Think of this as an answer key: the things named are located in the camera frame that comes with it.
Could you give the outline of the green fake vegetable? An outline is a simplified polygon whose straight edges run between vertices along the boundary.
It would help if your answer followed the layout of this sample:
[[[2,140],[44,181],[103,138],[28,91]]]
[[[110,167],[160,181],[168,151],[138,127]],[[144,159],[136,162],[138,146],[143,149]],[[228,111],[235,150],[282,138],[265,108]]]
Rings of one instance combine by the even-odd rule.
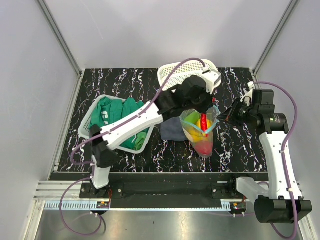
[[[191,123],[191,124],[196,124],[198,122],[198,120],[200,119],[201,115],[194,111],[194,112],[191,112],[185,119],[184,121],[187,122],[187,123]]]

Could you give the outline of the clear zip top bag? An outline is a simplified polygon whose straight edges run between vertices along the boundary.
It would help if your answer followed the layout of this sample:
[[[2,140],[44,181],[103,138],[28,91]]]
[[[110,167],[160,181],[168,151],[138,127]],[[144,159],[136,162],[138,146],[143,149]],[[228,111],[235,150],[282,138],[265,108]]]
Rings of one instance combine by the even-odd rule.
[[[209,127],[206,131],[202,131],[200,128],[201,118],[197,121],[196,124],[192,124],[190,122],[184,121],[184,119],[192,112],[198,112],[198,111],[196,111],[195,109],[186,110],[179,117],[184,134],[187,137],[188,141],[191,143],[191,146],[194,148],[195,144],[201,141],[213,142],[213,145],[214,145],[213,130],[219,122],[219,120],[217,119],[217,117],[220,114],[219,109],[216,106],[213,106],[209,108],[208,111],[206,112],[206,116],[209,124]],[[203,158],[209,158],[212,155],[207,155],[207,156],[199,155],[199,156]]]

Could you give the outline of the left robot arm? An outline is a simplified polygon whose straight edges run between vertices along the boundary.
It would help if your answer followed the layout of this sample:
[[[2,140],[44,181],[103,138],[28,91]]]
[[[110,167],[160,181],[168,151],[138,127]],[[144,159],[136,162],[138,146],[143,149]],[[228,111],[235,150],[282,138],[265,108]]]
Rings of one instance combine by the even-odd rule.
[[[104,126],[90,128],[93,171],[90,192],[97,198],[108,193],[111,167],[117,162],[114,150],[125,140],[154,125],[179,117],[184,111],[196,110],[206,113],[213,106],[213,91],[221,83],[216,73],[191,75],[182,84],[159,91],[156,100],[123,119]]]

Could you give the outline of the red fake chili pepper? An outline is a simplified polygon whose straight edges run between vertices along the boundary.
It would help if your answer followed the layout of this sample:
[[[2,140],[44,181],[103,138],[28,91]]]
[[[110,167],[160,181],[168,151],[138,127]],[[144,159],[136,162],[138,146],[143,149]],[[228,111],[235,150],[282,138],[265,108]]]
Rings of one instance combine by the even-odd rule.
[[[200,117],[200,128],[202,131],[207,131],[209,127],[208,120],[207,120],[207,114],[202,113]]]

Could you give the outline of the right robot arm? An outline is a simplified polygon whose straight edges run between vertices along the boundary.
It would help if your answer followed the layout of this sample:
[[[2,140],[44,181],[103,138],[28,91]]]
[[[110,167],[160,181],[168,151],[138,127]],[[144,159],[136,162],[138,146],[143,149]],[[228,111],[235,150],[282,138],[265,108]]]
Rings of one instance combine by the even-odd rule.
[[[255,128],[267,163],[268,189],[250,177],[239,177],[227,185],[228,195],[235,199],[246,196],[254,204],[260,223],[292,224],[307,216],[313,207],[303,198],[294,176],[286,116],[275,113],[272,101],[252,100],[246,105],[237,98],[218,119],[237,127],[246,124]]]

